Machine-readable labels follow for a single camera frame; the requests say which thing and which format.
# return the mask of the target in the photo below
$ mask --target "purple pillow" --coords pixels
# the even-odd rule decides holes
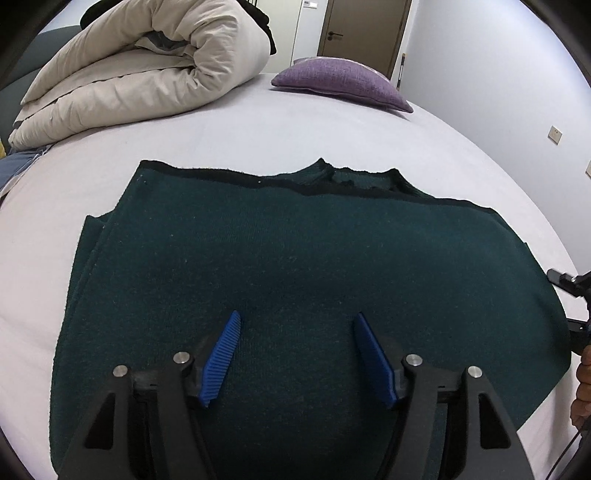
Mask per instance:
[[[353,60],[333,57],[296,60],[293,66],[277,74],[271,84],[413,112],[413,107],[384,75]]]

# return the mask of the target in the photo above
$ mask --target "bed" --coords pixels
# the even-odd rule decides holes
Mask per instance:
[[[345,100],[280,92],[261,74],[216,102],[174,117],[94,129],[37,160],[0,209],[0,425],[35,480],[51,480],[51,370],[70,270],[86,215],[112,210],[138,164],[293,172],[322,157],[336,167],[398,168],[420,190],[497,210],[543,269],[575,273],[550,224],[477,146],[418,106],[406,115]],[[568,317],[582,300],[558,293]],[[573,365],[578,358],[573,355]],[[543,479],[574,435],[574,369],[520,428]]]

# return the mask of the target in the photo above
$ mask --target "beige comforter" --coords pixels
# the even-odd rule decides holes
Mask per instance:
[[[155,47],[154,35],[169,45]],[[24,150],[193,110],[253,78],[268,58],[268,37],[235,0],[124,0],[41,69],[9,142]]]

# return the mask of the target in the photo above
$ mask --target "blue gripper pad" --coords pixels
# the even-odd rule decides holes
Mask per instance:
[[[365,372],[375,395],[388,409],[392,409],[401,397],[402,392],[397,394],[395,387],[395,382],[400,384],[399,381],[397,382],[400,379],[396,379],[392,366],[362,313],[357,314],[355,317],[353,331]],[[398,367],[397,374],[404,375],[402,365],[400,364]]]
[[[209,402],[217,398],[219,394],[234,350],[240,340],[240,328],[240,314],[234,310],[203,367],[201,392],[199,393],[199,402],[203,407],[208,407]]]

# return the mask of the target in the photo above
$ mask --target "human hand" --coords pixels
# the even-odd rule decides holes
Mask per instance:
[[[570,406],[570,421],[580,430],[591,414],[591,345],[583,350],[577,379],[581,384],[577,388],[577,399]]]

